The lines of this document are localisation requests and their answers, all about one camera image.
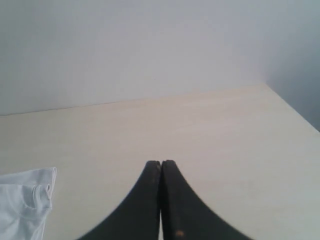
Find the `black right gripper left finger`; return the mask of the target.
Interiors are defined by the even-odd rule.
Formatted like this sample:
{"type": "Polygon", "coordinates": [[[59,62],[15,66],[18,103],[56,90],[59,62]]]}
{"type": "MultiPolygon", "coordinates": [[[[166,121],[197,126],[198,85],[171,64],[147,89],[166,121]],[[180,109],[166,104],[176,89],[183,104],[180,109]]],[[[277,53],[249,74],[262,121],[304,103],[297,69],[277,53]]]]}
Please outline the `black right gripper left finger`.
{"type": "Polygon", "coordinates": [[[81,240],[157,240],[160,228],[161,163],[147,161],[118,207],[81,240]]]}

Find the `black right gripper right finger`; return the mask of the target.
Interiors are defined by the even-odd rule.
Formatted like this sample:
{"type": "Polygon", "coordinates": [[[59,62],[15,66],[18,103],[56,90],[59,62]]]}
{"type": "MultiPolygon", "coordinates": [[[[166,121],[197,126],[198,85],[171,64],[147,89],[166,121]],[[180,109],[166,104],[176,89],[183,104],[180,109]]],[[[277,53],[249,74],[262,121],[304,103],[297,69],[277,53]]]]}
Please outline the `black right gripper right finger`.
{"type": "Polygon", "coordinates": [[[173,160],[161,166],[160,209],[165,240],[245,240],[194,192],[173,160]]]}

